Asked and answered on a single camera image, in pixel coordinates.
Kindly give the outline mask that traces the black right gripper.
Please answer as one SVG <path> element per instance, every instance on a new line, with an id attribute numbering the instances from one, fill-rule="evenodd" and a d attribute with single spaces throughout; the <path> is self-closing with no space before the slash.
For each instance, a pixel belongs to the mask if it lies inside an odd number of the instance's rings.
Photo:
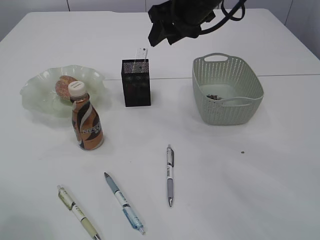
<path id="1" fill-rule="evenodd" d="M 167 39 L 170 45 L 183 38 L 197 38 L 201 24 L 215 18 L 214 9 L 221 0 L 167 0 L 152 5 L 148 16 L 152 28 L 148 35 L 152 47 Z"/>

